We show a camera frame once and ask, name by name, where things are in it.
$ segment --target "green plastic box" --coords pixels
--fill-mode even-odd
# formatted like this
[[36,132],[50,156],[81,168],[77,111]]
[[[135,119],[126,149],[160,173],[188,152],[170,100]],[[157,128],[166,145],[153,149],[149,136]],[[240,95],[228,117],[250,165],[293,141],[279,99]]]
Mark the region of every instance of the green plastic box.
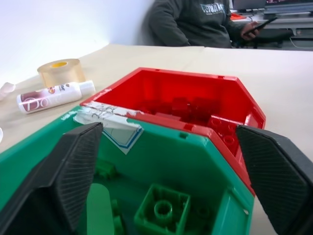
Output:
[[[0,210],[62,134],[80,125],[73,121],[78,109],[0,154]],[[127,155],[103,135],[94,178],[108,189],[111,200],[118,200],[126,234],[154,234],[140,233],[135,226],[135,215],[153,184],[190,196],[182,234],[249,234],[254,197],[208,138],[127,121],[140,124],[142,135]]]

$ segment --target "tape roll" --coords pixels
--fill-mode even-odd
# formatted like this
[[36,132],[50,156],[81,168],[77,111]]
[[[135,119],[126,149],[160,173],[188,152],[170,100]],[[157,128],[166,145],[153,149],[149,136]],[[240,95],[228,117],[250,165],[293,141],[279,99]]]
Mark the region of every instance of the tape roll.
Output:
[[78,59],[57,60],[37,69],[46,87],[54,87],[68,82],[85,82],[82,66]]

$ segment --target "white lotion bottle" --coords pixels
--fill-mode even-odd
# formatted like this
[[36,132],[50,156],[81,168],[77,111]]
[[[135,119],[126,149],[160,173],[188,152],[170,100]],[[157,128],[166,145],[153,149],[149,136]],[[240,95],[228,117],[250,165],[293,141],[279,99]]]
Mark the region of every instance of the white lotion bottle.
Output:
[[16,97],[22,113],[31,114],[62,104],[81,99],[83,96],[94,94],[92,81],[69,82],[60,86],[49,87],[36,92],[20,94]]

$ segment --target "hand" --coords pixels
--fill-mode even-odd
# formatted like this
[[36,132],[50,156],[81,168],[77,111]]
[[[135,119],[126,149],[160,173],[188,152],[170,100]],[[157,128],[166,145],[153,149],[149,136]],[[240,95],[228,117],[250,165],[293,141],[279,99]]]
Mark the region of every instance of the hand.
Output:
[[255,28],[256,26],[258,25],[258,23],[256,21],[253,21],[253,22],[250,22],[250,23],[247,23],[243,30],[241,31],[241,37],[246,40],[246,41],[250,41],[252,39],[254,39],[258,34],[259,34],[259,31],[256,29],[254,32],[251,32],[247,35],[244,35],[245,32]]

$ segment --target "bottle label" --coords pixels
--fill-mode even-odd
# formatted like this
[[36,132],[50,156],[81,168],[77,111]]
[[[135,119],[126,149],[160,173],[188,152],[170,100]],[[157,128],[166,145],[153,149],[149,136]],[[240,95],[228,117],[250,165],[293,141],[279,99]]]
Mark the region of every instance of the bottle label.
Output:
[[22,105],[27,112],[43,109],[48,106],[56,106],[61,103],[61,92],[69,88],[69,84],[57,87],[49,87],[37,92],[29,92],[21,95]]

